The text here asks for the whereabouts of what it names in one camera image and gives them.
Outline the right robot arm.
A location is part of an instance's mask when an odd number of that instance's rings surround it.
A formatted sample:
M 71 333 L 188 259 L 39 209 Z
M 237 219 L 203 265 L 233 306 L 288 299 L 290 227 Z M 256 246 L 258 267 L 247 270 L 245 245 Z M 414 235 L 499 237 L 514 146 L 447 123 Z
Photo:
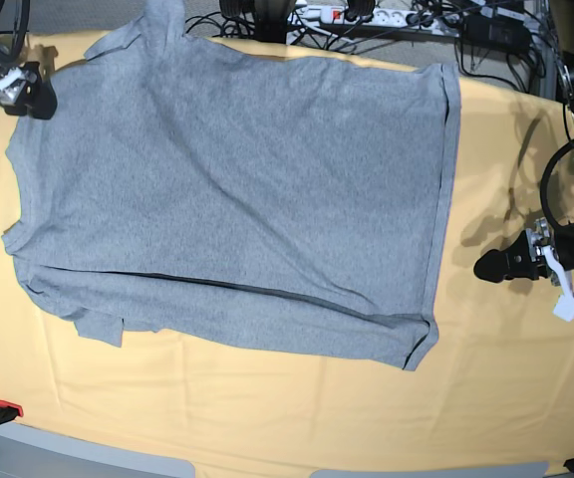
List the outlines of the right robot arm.
M 57 109 L 56 94 L 40 63 L 22 59 L 30 7 L 29 1 L 16 3 L 11 40 L 0 44 L 0 108 L 12 117 L 49 120 Z

